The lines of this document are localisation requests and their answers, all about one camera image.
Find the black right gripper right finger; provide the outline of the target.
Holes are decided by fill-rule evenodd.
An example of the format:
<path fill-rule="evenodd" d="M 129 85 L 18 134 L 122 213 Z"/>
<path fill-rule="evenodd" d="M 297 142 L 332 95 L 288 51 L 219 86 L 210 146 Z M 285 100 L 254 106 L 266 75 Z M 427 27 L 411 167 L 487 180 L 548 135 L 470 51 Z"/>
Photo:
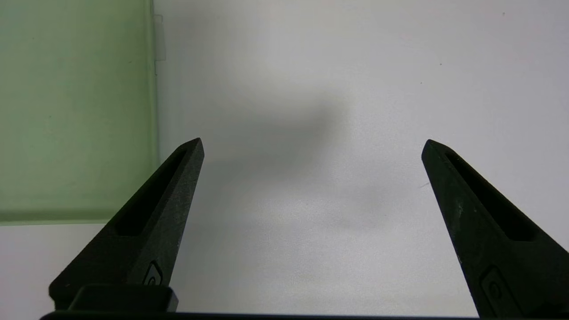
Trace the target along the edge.
<path fill-rule="evenodd" d="M 478 316 L 567 318 L 567 250 L 448 146 L 421 160 Z"/>

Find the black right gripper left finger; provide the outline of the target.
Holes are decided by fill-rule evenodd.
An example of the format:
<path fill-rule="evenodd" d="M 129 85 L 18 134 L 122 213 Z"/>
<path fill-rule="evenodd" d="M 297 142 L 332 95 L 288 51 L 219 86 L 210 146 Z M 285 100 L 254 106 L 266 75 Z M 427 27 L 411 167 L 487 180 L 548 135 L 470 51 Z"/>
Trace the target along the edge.
<path fill-rule="evenodd" d="M 87 285 L 169 284 L 203 160 L 195 138 L 159 166 L 49 285 L 56 310 Z"/>

